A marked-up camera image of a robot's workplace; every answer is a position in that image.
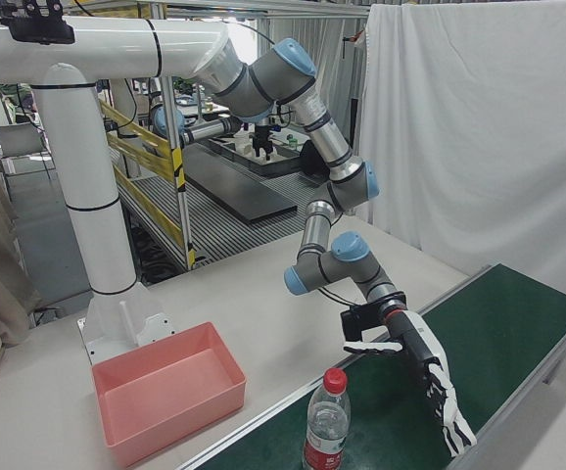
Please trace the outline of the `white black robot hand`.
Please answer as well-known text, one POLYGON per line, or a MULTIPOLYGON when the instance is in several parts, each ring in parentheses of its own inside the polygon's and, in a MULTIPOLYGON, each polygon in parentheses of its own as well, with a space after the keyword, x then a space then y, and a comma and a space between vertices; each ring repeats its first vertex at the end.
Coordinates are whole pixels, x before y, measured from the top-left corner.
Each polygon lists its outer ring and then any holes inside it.
POLYGON ((475 434, 459 409, 446 352, 419 313, 400 307, 381 312, 370 305, 360 305, 342 312, 341 323, 345 351, 383 355, 402 353, 407 358, 442 426, 452 457, 477 444, 475 434))

